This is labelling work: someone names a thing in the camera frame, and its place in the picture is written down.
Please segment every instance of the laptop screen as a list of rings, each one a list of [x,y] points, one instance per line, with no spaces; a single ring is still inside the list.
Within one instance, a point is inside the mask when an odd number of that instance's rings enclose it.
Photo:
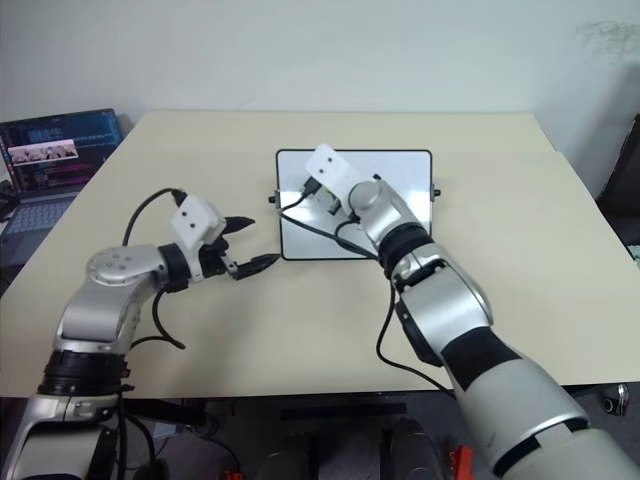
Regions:
[[[18,195],[78,192],[122,141],[113,110],[0,123],[0,149]]]

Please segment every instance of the silver robotic arm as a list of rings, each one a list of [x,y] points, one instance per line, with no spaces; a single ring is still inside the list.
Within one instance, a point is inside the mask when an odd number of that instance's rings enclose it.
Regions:
[[[493,472],[509,480],[640,479],[640,471],[541,367],[492,331],[486,296],[381,178],[365,179],[330,147],[308,173],[356,218],[400,295],[416,355],[446,368]]]
[[[176,243],[110,248],[89,260],[86,279],[62,314],[44,378],[27,403],[3,479],[109,478],[117,434],[101,422],[111,418],[127,389],[121,384],[129,375],[125,356],[142,305],[161,290],[176,292],[223,273],[241,279],[273,264],[279,255],[243,265],[227,255],[222,235],[251,223],[225,218],[206,201],[182,194],[171,221]]]

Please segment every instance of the white wall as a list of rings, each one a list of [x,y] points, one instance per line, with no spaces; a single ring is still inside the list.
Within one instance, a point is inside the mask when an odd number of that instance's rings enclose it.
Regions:
[[[0,116],[533,111],[592,193],[640,110],[637,0],[0,0]]]

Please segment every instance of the beige table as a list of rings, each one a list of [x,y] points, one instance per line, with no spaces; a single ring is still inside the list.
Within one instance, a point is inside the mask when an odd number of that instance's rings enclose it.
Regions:
[[[0,394],[36,387],[84,263],[120,242],[149,193],[180,186],[227,215],[255,218],[229,237],[238,260],[278,251],[267,203],[275,152],[321,142],[431,149],[443,191],[434,235],[484,287],[497,332],[561,383],[640,380],[640,273],[533,117],[161,112],[144,117],[0,301]],[[172,241],[173,212],[168,199],[153,204],[132,243]],[[132,351],[134,396],[430,388],[377,360],[387,302],[374,262],[280,261],[240,282],[209,279],[163,299],[167,329],[188,348]],[[146,308],[138,333],[152,330]],[[416,361],[397,321],[383,349],[448,383]]]

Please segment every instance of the whiteboard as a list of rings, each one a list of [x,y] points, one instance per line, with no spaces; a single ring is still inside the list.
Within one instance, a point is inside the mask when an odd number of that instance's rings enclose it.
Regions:
[[[431,233],[433,202],[432,161],[428,150],[337,150],[353,167],[366,176],[380,175],[407,202],[414,215]],[[276,154],[279,202],[287,206],[300,198],[309,178],[304,166],[313,150],[280,150]],[[286,211],[290,217],[325,232],[347,220],[341,209],[332,216],[328,209],[333,199],[324,189],[299,206]],[[376,254],[359,225],[348,225],[340,236]],[[358,259],[333,240],[304,230],[280,219],[280,244],[286,260]]]

